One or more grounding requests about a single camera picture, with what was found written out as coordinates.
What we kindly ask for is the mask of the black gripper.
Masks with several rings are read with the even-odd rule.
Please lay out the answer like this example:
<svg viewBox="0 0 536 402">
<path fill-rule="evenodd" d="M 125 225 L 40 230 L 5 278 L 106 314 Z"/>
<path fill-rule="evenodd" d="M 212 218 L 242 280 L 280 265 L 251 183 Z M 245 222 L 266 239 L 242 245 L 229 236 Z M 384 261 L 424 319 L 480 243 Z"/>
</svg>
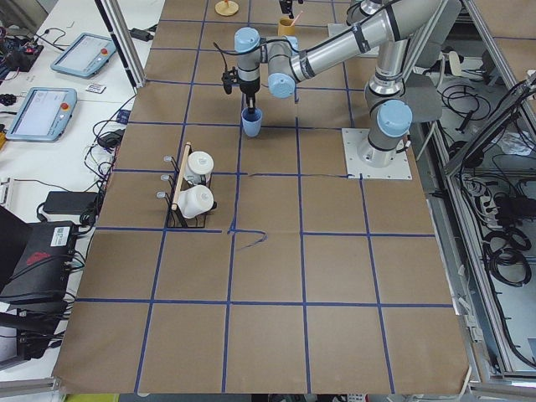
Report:
<svg viewBox="0 0 536 402">
<path fill-rule="evenodd" d="M 283 13 L 292 13 L 293 0 L 279 0 L 279 5 Z"/>
<path fill-rule="evenodd" d="M 249 114 L 255 113 L 255 94 L 260 90 L 260 79 L 243 80 L 238 78 L 240 90 L 246 95 L 246 105 Z"/>
</svg>

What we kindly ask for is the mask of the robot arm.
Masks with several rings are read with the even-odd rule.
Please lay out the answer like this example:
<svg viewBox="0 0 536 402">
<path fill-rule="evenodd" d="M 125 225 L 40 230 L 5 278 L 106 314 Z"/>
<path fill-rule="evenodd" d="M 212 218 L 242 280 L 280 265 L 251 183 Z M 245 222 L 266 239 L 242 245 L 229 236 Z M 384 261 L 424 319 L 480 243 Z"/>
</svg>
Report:
<svg viewBox="0 0 536 402">
<path fill-rule="evenodd" d="M 370 167 L 385 167 L 410 124 L 441 117 L 431 79 L 413 69 L 435 63 L 459 10 L 458 1 L 353 1 L 346 22 L 307 48 L 291 34 L 263 37 L 254 28 L 240 28 L 231 53 L 237 65 L 224 70 L 224 90 L 239 86 L 245 96 L 243 127 L 254 137 L 262 119 L 255 95 L 263 64 L 270 93 L 282 99 L 294 96 L 297 85 L 343 65 L 348 88 L 363 86 L 365 107 L 358 118 L 372 123 L 357 147 L 359 155 Z"/>
</svg>

